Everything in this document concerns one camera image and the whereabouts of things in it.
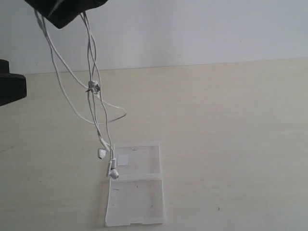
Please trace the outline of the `white wired earphones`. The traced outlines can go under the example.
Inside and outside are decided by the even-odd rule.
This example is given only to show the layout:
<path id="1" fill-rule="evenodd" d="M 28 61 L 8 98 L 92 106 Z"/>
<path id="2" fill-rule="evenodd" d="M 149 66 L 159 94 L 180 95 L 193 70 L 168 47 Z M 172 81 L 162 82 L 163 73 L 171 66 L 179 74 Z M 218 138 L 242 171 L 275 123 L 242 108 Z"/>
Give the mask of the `white wired earphones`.
<path id="1" fill-rule="evenodd" d="M 98 149 L 98 157 L 100 159 L 103 159 L 103 158 L 106 157 L 107 154 L 110 155 L 106 176 L 110 179 L 113 179 L 113 180 L 118 179 L 119 173 L 116 170 L 116 157 L 115 157 L 115 154 L 114 154 L 114 146 L 112 144 L 108 125 L 112 122 L 115 122 L 117 120 L 124 118 L 127 115 L 127 111 L 124 108 L 112 105 L 112 104 L 106 102 L 103 99 L 102 77 L 100 75 L 100 72 L 99 72 L 99 69 L 98 69 L 98 66 L 97 66 L 98 54 L 97 54 L 96 41 L 95 41 L 94 36 L 91 32 L 90 22 L 89 22 L 89 19 L 87 17 L 87 14 L 85 12 L 80 14 L 80 17 L 81 17 L 81 19 L 82 19 L 82 21 L 85 25 L 85 28 L 86 28 L 87 34 L 88 34 L 87 60 L 88 60 L 88 68 L 89 68 L 89 81 L 88 81 L 87 85 L 83 84 L 81 82 L 81 80 L 79 80 L 77 78 L 77 76 L 73 73 L 73 71 L 70 69 L 68 64 L 64 61 L 63 57 L 57 51 L 57 49 L 56 49 L 55 45 L 53 44 L 53 41 L 52 41 L 52 39 L 49 35 L 49 32 L 47 30 L 44 16 L 40 15 L 37 10 L 34 10 L 34 15 L 36 17 L 38 26 L 40 27 L 41 31 L 43 32 L 43 35 L 44 35 L 44 37 L 45 37 L 45 39 L 48 43 L 48 46 L 50 48 L 51 60 L 52 60 L 52 63 L 53 63 L 53 66 L 54 66 L 54 69 L 55 69 L 55 72 L 56 72 L 56 76 L 57 76 L 59 86 L 61 88 L 61 91 L 62 91 L 65 99 L 69 103 L 73 112 L 79 118 L 81 118 L 82 120 L 94 125 L 96 132 L 97 132 L 99 142 L 101 143 L 101 146 L 102 146 L 101 148 Z M 67 95 L 67 93 L 66 93 L 66 91 L 63 87 L 62 81 L 61 81 L 60 73 L 58 71 L 58 68 L 57 68 L 57 65 L 56 65 L 56 62 L 55 62 L 55 58 L 54 58 L 55 55 L 62 62 L 62 64 L 65 66 L 67 71 L 71 74 L 73 79 L 86 90 L 87 101 L 88 101 L 88 105 L 89 105 L 89 109 L 90 109 L 90 114 L 91 114 L 91 117 L 92 117 L 91 121 L 84 118 L 76 110 L 76 108 L 73 106 L 71 100 L 69 99 L 69 97 L 68 97 L 68 95 Z M 96 99 L 99 100 L 99 102 L 100 102 L 100 104 L 103 108 L 103 111 L 104 111 L 105 122 L 103 122 L 103 125 L 105 125 L 108 141 L 105 141 L 103 139 L 102 132 L 100 130 L 101 123 L 98 121 L 97 107 L 96 107 L 96 102 L 95 102 Z M 119 116 L 115 119 L 109 120 L 108 119 L 108 113 L 107 113 L 107 110 L 106 110 L 106 106 L 110 106 L 112 108 L 123 111 L 123 115 Z"/>

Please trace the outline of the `white sticker in case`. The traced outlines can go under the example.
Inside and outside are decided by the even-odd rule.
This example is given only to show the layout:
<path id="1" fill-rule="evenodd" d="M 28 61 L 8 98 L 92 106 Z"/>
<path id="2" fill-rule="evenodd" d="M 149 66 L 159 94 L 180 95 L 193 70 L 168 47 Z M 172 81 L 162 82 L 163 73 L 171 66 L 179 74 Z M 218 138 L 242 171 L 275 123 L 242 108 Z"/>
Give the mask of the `white sticker in case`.
<path id="1" fill-rule="evenodd" d="M 129 155 L 128 154 L 119 154 L 117 157 L 118 166 L 128 166 L 129 165 Z"/>

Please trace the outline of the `clear plastic storage case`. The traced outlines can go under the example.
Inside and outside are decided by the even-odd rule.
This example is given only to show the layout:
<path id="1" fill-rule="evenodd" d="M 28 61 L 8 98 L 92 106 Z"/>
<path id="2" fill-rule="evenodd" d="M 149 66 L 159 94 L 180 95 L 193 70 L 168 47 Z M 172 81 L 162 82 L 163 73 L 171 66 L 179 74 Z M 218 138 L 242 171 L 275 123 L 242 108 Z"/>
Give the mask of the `clear plastic storage case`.
<path id="1" fill-rule="evenodd" d="M 167 220 L 159 142 L 117 144 L 114 154 L 129 155 L 128 166 L 116 165 L 119 178 L 109 179 L 107 227 L 162 224 Z"/>

